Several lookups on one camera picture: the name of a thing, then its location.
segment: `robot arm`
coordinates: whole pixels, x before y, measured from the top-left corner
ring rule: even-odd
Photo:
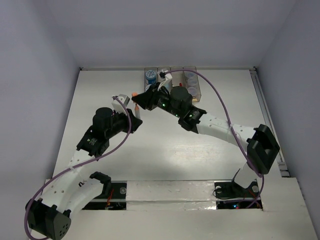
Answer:
[[[169,93],[159,85],[159,82],[151,85],[146,92],[132,97],[132,100],[143,109],[151,111],[158,107],[178,117],[178,123],[187,131],[210,135],[237,146],[228,122],[192,105],[192,96],[184,87],[176,86]],[[269,127],[263,124],[258,128],[234,124],[233,129],[258,173],[267,174],[280,150]]]
[[[129,98],[119,95],[118,100],[126,107]],[[109,147],[109,140],[120,132],[135,132],[142,124],[130,109],[128,117],[120,103],[112,102],[114,110],[99,108],[92,119],[92,125],[86,131],[78,145],[68,167],[63,174],[49,185],[39,200],[33,201],[27,216],[31,229],[51,238],[62,239],[69,230],[72,218],[92,199],[97,196],[108,198],[112,183],[111,178],[101,172],[89,172],[85,165],[78,164],[100,157]]]

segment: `white table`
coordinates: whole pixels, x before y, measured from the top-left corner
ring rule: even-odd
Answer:
[[[234,123],[264,123],[248,70],[200,70],[216,86]],[[112,95],[142,92],[143,70],[81,71],[74,92],[54,174],[65,169],[96,109],[111,107]],[[196,106],[225,119],[214,91],[200,80]],[[155,109],[140,111],[143,124],[115,153],[89,166],[113,181],[198,181],[231,179],[245,162],[240,150],[214,137],[187,132],[178,119]],[[110,140],[109,150],[124,138]],[[275,162],[265,176],[264,211],[181,210],[135,206],[124,211],[81,211],[64,239],[317,239],[295,178],[281,178]]]

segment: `blue lid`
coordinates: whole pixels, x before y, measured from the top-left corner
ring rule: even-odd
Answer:
[[[145,79],[148,81],[156,81],[157,80],[157,73],[154,70],[148,70],[145,72]]]

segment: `cable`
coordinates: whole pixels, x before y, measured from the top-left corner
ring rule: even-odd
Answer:
[[[198,76],[200,76],[201,78],[203,78],[210,86],[211,88],[214,90],[215,94],[217,95],[217,97],[219,98],[220,100],[220,103],[222,104],[222,107],[224,109],[224,112],[225,112],[225,116],[226,116],[226,119],[227,119],[227,122],[228,122],[228,125],[231,129],[231,132],[232,132],[232,135],[236,141],[236,144],[238,145],[238,147],[240,148],[240,151],[242,152],[244,158],[246,159],[246,162],[247,164],[249,165],[249,167],[255,172],[255,174],[259,177],[259,178],[262,178],[262,184],[261,184],[261,189],[257,195],[257,197],[255,198],[255,200],[247,207],[250,208],[253,204],[255,204],[257,201],[258,201],[258,198],[260,197],[260,194],[264,188],[264,184],[265,184],[265,178],[264,178],[264,175],[263,174],[260,174],[258,172],[258,169],[256,168],[256,166],[253,164],[253,162],[248,158],[247,154],[246,154],[246,151],[244,150],[244,148],[242,147],[238,137],[237,137],[237,134],[232,126],[232,123],[231,123],[231,119],[230,119],[230,116],[229,116],[229,113],[228,113],[228,110],[227,110],[227,107],[224,103],[224,101],[222,100],[218,90],[216,89],[216,87],[205,77],[203,76],[201,73],[197,72],[197,71],[194,71],[194,70],[189,70],[189,69],[177,69],[177,70],[170,70],[170,71],[166,71],[165,74],[170,74],[170,73],[174,73],[174,72],[191,72],[191,73],[194,73],[194,74],[197,74]]]
[[[131,121],[131,118],[130,118],[130,115],[129,115],[129,112],[128,110],[126,109],[126,106],[118,99],[118,97],[116,96],[113,96],[112,97],[114,100],[118,101],[119,104],[123,107],[124,111],[125,111],[125,114],[128,118],[128,123],[129,123],[129,130],[126,134],[126,136],[124,137],[124,139],[122,140],[122,142],[119,143],[118,146],[116,146],[114,149],[112,149],[111,151],[101,155],[101,156],[98,156],[94,159],[90,159],[90,160],[87,160],[87,161],[84,161],[84,162],[81,162],[77,165],[74,165],[73,168],[76,169],[76,168],[79,168],[79,167],[82,167],[84,165],[87,165],[87,164],[90,164],[94,161],[98,161],[99,159],[102,159],[112,153],[114,153],[116,150],[118,150],[124,143],[125,141],[127,140],[127,138],[129,137],[129,134],[131,132],[131,127],[132,127],[132,121]],[[46,188],[46,186],[48,186],[50,183],[52,183],[54,180],[56,180],[57,178],[61,177],[63,174],[67,173],[71,171],[70,168],[67,168],[66,170],[63,170],[62,172],[58,173],[57,175],[55,175],[54,177],[52,177],[48,182],[46,182],[36,193],[35,195],[31,198],[31,200],[29,201],[26,209],[25,209],[25,214],[24,214],[24,231],[26,233],[26,235],[28,236],[28,238],[30,240],[47,240],[48,237],[45,237],[45,238],[34,238],[30,231],[29,231],[29,228],[28,228],[28,215],[29,215],[29,211],[30,211],[30,208],[31,208],[31,205],[32,203],[34,202],[34,200],[36,199],[36,197]]]

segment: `gray wall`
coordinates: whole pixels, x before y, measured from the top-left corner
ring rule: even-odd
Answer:
[[[0,7],[2,240],[27,238],[24,207],[52,176],[79,73],[49,9],[35,2]]]
[[[295,0],[46,2],[82,67],[252,67]]]
[[[258,75],[285,161],[299,181],[320,236],[319,0],[297,1]]]

